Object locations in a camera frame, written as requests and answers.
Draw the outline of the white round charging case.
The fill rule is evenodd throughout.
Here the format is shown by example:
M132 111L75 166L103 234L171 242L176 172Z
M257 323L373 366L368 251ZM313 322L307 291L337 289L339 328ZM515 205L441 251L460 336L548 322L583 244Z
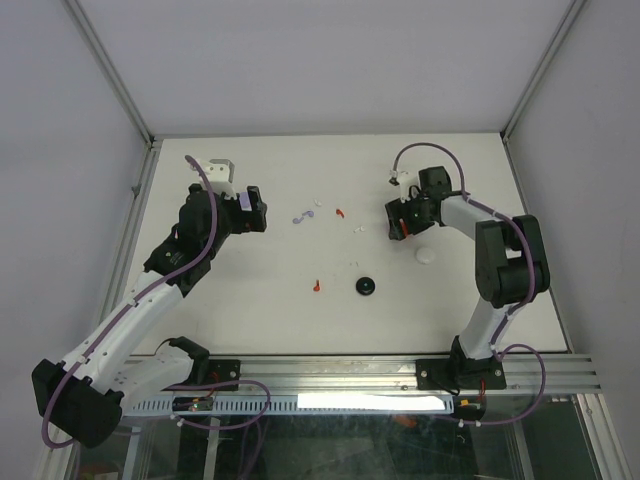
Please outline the white round charging case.
M435 252L428 247L420 247L415 251L416 261L421 265L428 265L435 260Z

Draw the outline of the black round charging case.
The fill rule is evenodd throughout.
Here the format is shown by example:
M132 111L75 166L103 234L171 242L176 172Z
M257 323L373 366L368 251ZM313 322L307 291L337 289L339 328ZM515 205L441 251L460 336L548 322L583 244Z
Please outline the black round charging case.
M362 296L369 296L374 293L376 284L371 277L362 276L356 280L355 289L358 294Z

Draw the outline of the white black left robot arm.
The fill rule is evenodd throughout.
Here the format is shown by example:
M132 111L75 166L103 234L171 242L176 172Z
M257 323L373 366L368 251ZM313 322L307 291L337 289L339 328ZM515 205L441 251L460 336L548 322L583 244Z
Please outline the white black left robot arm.
M230 235L266 230L266 213L256 186L232 196L190 186L177 223L145 261L130 293L60 361L43 359L34 368L31 378L47 447L79 442L94 448L140 401L175 385L194 389L210 380L209 351L184 336L170 338L134 366L126 362L208 274Z

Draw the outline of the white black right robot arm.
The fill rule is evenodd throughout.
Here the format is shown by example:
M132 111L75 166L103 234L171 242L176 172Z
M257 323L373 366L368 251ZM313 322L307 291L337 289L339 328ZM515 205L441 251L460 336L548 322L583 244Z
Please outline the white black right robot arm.
M516 314L550 287L537 218L506 216L454 189L443 167L416 175L395 172L390 183L399 189L398 198L385 206L391 240L439 226L454 228L474 243L478 303L447 359L419 366L422 386L450 393L505 388L499 343Z

